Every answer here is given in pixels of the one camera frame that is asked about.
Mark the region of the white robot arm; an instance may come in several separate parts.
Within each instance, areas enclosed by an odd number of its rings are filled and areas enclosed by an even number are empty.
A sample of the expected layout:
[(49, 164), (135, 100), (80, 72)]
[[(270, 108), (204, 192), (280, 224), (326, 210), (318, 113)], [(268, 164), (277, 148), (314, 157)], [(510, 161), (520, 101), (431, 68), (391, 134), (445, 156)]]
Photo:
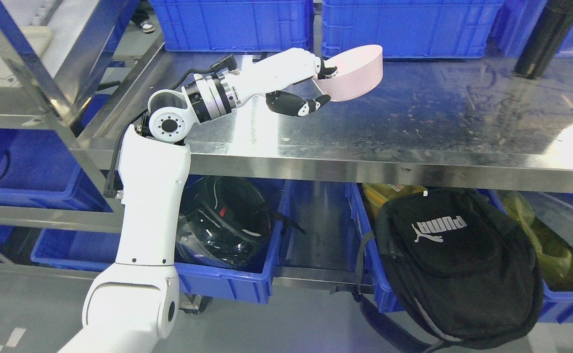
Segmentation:
[(118, 165), (124, 206), (114, 263), (92, 282), (82, 325), (63, 353), (150, 353), (174, 328), (179, 307), (175, 237), (182, 192), (190, 169), (183, 140), (195, 124), (217, 119), (235, 106), (217, 72), (238, 74), (232, 54), (195, 76), (192, 94), (158, 90), (120, 137)]

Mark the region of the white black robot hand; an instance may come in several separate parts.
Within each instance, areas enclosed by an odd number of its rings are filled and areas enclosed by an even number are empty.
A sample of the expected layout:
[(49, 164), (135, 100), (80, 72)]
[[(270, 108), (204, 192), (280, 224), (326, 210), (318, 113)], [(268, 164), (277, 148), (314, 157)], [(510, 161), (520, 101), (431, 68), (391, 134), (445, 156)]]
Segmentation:
[(264, 96), (269, 110), (301, 117), (319, 110), (331, 96), (323, 94), (315, 99), (304, 99), (284, 89), (312, 78), (333, 78), (336, 72), (335, 66), (315, 54), (290, 48), (253, 63), (238, 74), (226, 74), (225, 82), (233, 91), (236, 107), (244, 106), (253, 96)]

